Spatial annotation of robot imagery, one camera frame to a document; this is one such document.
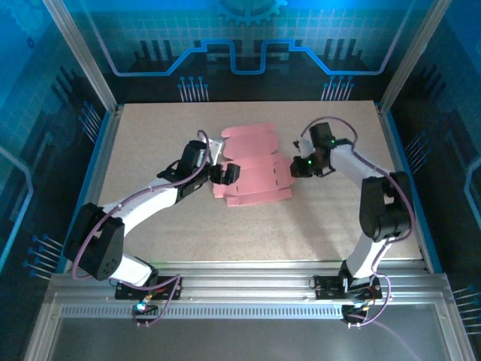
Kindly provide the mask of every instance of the perforated metal strip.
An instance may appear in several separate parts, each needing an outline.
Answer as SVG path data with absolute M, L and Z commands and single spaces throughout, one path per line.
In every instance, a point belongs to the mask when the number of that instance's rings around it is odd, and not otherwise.
M 155 317 L 158 311 L 147 317 Z M 65 305 L 64 318 L 130 318 L 132 305 Z M 323 319 L 342 318 L 339 305 L 171 305 L 167 319 Z

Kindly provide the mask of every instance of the blue border trim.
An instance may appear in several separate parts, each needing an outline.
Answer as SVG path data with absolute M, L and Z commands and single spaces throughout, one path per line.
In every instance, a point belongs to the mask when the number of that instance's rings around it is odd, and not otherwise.
M 89 167 L 87 168 L 87 172 L 85 173 L 85 178 L 83 179 L 83 184 L 82 184 L 82 188 L 80 189 L 77 205 L 75 206 L 74 215 L 72 216 L 70 226 L 68 227 L 67 237 L 65 238 L 65 240 L 68 239 L 68 236 L 70 235 L 72 227 L 74 226 L 74 221 L 77 218 L 78 212 L 80 211 L 80 209 L 82 208 L 85 202 L 87 190 L 89 189 L 90 182 L 93 176 L 93 171 L 95 169 L 95 164 L 97 163 L 98 156 L 100 155 L 100 148 L 102 146 L 105 133 L 107 132 L 107 127 L 109 126 L 109 119 L 110 119 L 110 113 L 106 111 L 104 120 L 102 121 L 100 132 L 98 133 L 97 142 L 95 143 L 95 146 L 93 148 L 92 157 L 90 158 L 90 162 L 89 162 Z M 55 272 L 63 273 L 63 269 L 65 268 L 66 264 L 67 264 L 67 259 L 63 256 L 63 253 L 62 253 Z
M 433 271 L 436 273 L 442 273 L 443 269 L 441 267 L 439 257 L 437 256 L 436 247 L 434 246 L 434 241 L 431 235 L 431 231 L 429 230 L 429 227 L 428 227 L 428 221 L 426 220 L 426 216 L 422 209 L 421 201 L 419 200 L 418 191 L 416 189 L 416 185 L 414 184 L 413 174 L 411 173 L 411 170 L 409 168 L 406 154 L 404 154 L 404 148 L 401 143 L 401 138 L 399 137 L 398 128 L 396 127 L 394 117 L 392 116 L 391 111 L 387 112 L 387 119 L 389 122 L 389 128 L 391 129 L 392 137 L 394 138 L 395 146 L 398 149 L 399 158 L 401 159 L 401 163 L 403 165 L 404 171 L 407 173 L 411 181 L 411 190 L 413 193 L 414 209 L 418 217 L 419 225 L 421 226 L 422 234 L 424 235 L 426 247 L 428 248 L 429 258 L 431 260 L 431 264 L 433 265 Z

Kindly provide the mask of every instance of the pink cardboard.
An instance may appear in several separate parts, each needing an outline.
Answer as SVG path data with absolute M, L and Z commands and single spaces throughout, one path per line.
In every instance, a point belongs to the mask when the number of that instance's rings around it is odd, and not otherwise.
M 273 123 L 257 123 L 248 126 L 232 126 L 226 128 L 222 131 L 221 136 L 223 138 L 230 138 L 246 134 L 273 132 L 274 130 L 276 130 L 276 126 Z
M 273 132 L 239 135 L 225 140 L 222 154 L 229 159 L 261 156 L 272 154 L 279 146 L 279 138 Z
M 295 179 L 291 176 L 290 161 L 282 153 L 269 156 L 248 157 L 232 161 L 240 166 L 240 177 L 229 186 L 214 184 L 216 198 L 243 196 L 290 187 Z M 223 162 L 225 167 L 230 162 Z
M 284 190 L 227 197 L 225 202 L 228 207 L 240 207 L 244 205 L 261 205 L 263 203 L 282 201 L 283 199 L 289 198 L 292 198 L 292 191 L 290 188 L 285 188 Z

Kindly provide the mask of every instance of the white robotic arm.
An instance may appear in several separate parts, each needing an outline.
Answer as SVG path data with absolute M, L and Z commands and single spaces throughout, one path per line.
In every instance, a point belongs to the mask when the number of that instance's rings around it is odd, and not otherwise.
M 352 143 L 337 140 L 328 123 L 310 129 L 312 142 L 299 138 L 294 144 L 301 156 L 291 165 L 293 177 L 324 177 L 333 171 L 346 175 L 360 190 L 359 222 L 362 234 L 354 251 L 343 262 L 340 278 L 345 293 L 370 287 L 374 273 L 386 250 L 384 245 L 410 228 L 410 215 L 392 184 L 390 174 L 412 204 L 410 182 L 403 172 L 390 173 L 365 157 L 353 153 Z
M 181 159 L 144 187 L 146 192 L 134 193 L 128 202 L 122 199 L 101 207 L 92 203 L 84 205 L 65 244 L 65 256 L 74 261 L 96 223 L 116 211 L 88 243 L 80 255 L 79 266 L 99 281 L 113 278 L 136 287 L 149 285 L 155 269 L 142 259 L 124 254 L 123 239 L 139 223 L 177 204 L 208 180 L 219 184 L 234 183 L 239 177 L 239 167 L 229 164 L 222 170 L 222 166 L 216 164 L 223 145 L 223 140 L 209 139 L 209 159 L 203 162 L 207 149 L 205 141 L 190 141 Z

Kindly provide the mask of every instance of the beige tabletop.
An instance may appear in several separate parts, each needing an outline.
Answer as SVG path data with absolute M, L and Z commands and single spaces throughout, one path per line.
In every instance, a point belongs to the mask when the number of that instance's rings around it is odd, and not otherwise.
M 292 142 L 314 118 L 342 117 L 359 133 L 357 149 L 383 167 L 392 161 L 373 102 L 232 102 L 128 104 L 113 146 L 100 204 L 123 199 L 180 158 L 198 129 L 219 137 L 229 126 L 273 122 L 280 150 L 296 155 Z M 336 138 L 350 130 L 331 122 Z M 340 172 L 300 179 L 290 200 L 228 208 L 211 184 L 174 207 L 154 214 L 127 236 L 125 252 L 150 262 L 322 260 L 347 258 L 361 234 L 360 190 Z M 420 259 L 413 235 L 386 258 Z

